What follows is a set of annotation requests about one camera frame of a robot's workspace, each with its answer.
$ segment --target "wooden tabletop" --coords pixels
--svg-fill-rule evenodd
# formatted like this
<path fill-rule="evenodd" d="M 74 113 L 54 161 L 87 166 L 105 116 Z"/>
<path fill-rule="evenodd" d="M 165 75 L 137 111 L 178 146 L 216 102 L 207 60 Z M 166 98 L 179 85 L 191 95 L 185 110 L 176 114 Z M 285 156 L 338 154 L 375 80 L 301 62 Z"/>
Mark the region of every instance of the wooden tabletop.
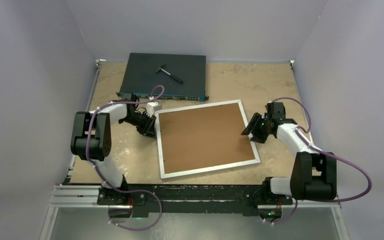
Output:
<path fill-rule="evenodd" d="M 103 64 L 90 109 L 117 99 L 123 82 L 127 63 L 106 62 Z M 240 99 L 248 121 L 255 112 L 264 114 L 268 101 L 278 97 L 298 99 L 298 91 L 289 63 L 207 63 L 206 102 L 158 100 L 163 109 L 172 109 Z M 287 118 L 306 126 L 303 111 L 298 104 L 285 100 Z M 136 127 L 128 124 L 111 126 L 111 156 L 118 170 L 128 183 L 162 183 L 158 160 L 157 140 L 144 137 Z M 216 173 L 165 181 L 171 184 L 261 184 L 265 177 L 290 176 L 295 156 L 272 135 L 265 144 L 257 143 L 261 163 Z M 100 183 L 94 169 L 76 157 L 71 183 Z"/>

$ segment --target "hammer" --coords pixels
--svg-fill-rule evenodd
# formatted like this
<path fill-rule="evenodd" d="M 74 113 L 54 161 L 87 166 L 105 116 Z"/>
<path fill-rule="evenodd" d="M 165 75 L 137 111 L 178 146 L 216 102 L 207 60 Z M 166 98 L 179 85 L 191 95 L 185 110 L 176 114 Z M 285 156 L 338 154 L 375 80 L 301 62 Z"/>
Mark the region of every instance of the hammer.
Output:
<path fill-rule="evenodd" d="M 169 75 L 172 79 L 174 79 L 176 82 L 178 82 L 179 84 L 183 84 L 183 80 L 178 78 L 177 76 L 174 76 L 172 75 L 171 73 L 169 73 L 168 71 L 164 70 L 163 68 L 165 68 L 166 65 L 161 65 L 159 68 L 156 69 L 156 72 L 158 73 L 159 71 L 163 71 L 164 73 L 166 73 L 167 75 Z"/>

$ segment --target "brown backing panel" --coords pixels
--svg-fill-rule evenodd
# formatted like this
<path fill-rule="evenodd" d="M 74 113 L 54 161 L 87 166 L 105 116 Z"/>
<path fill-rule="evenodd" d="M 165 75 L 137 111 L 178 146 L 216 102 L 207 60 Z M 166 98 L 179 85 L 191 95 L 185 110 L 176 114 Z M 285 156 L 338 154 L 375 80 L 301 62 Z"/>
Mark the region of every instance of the brown backing panel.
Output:
<path fill-rule="evenodd" d="M 238 103 L 160 113 L 166 174 L 255 159 Z"/>

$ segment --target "wall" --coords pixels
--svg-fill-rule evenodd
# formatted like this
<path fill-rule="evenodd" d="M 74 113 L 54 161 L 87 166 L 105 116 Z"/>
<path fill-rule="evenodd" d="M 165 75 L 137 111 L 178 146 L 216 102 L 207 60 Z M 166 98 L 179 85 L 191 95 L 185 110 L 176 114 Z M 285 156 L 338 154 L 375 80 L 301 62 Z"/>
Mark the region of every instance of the wall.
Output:
<path fill-rule="evenodd" d="M 211 61 L 294 59 L 327 0 L 66 0 L 97 59 L 131 52 Z"/>
<path fill-rule="evenodd" d="M 94 67 L 64 0 L 0 0 L 0 240 L 39 238 Z"/>
<path fill-rule="evenodd" d="M 373 189 L 343 203 L 352 239 L 384 239 L 384 1 L 329 0 L 294 63 L 315 143 L 360 165 Z M 338 164 L 340 197 L 367 186 Z"/>

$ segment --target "hammer handle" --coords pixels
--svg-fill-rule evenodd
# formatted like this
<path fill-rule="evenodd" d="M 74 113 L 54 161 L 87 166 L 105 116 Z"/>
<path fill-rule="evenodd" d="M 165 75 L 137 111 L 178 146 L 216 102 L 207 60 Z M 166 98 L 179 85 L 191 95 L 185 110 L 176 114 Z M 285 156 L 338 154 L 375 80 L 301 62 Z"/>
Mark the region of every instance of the hammer handle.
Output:
<path fill-rule="evenodd" d="M 183 80 L 180 79 L 180 78 L 178 78 L 177 76 L 174 76 L 174 75 L 171 75 L 171 74 L 170 74 L 170 77 L 171 77 L 172 79 L 174 79 L 176 82 L 178 82 L 179 84 L 183 84 Z"/>

